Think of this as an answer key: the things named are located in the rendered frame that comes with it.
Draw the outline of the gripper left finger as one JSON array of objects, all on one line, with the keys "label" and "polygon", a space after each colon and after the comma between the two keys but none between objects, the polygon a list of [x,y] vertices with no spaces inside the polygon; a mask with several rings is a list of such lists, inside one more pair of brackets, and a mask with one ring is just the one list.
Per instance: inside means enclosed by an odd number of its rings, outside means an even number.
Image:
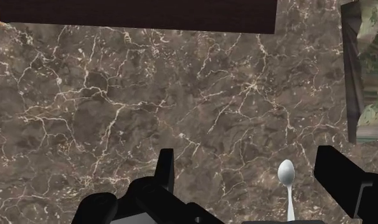
[{"label": "gripper left finger", "polygon": [[79,204],[71,224],[224,224],[194,202],[174,194],[174,151],[160,150],[153,176],[133,180],[125,195],[93,193]]}]

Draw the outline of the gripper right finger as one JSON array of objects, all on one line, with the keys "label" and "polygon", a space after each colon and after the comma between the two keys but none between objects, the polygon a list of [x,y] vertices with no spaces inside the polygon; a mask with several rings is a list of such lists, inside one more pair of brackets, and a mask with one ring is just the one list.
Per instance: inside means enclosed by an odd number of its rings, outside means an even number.
[{"label": "gripper right finger", "polygon": [[365,172],[333,146],[318,146],[314,177],[352,219],[378,224],[378,174]]}]

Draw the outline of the white spoon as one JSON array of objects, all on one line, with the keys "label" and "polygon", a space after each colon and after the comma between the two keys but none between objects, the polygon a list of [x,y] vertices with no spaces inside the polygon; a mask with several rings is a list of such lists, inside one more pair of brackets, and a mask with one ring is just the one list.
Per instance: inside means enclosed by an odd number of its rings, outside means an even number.
[{"label": "white spoon", "polygon": [[295,212],[292,201],[292,184],[295,179],[295,168],[291,160],[286,159],[280,163],[277,170],[277,177],[280,183],[287,188],[288,192],[287,221],[294,221]]}]

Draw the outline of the green patterned box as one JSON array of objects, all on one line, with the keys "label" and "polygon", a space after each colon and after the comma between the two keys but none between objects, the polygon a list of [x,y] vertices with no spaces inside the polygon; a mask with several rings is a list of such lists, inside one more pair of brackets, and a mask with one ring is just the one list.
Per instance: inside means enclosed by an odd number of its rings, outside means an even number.
[{"label": "green patterned box", "polygon": [[340,6],[347,133],[350,143],[378,139],[378,0]]}]

